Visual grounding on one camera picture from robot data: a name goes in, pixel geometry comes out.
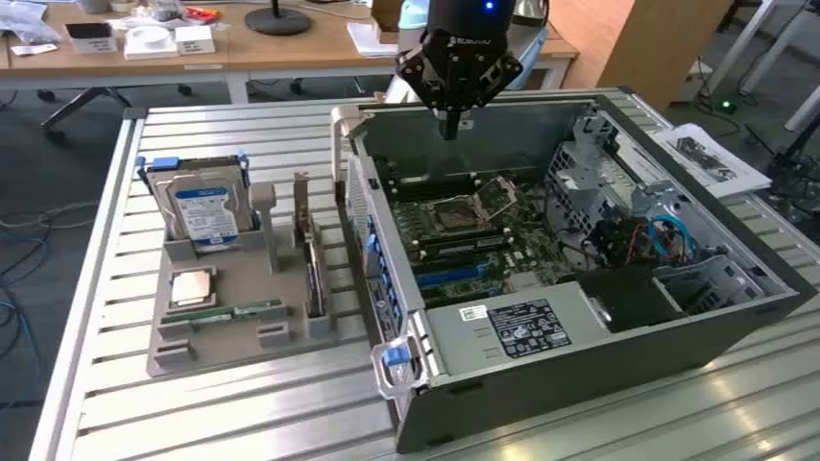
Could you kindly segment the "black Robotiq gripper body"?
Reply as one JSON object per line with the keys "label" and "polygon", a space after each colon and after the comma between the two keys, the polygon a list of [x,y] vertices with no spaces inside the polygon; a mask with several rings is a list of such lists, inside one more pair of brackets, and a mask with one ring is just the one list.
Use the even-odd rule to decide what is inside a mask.
{"label": "black Robotiq gripper body", "polygon": [[429,3],[421,46],[443,80],[449,110],[449,65],[451,56],[502,54],[507,50],[510,1],[454,1]]}

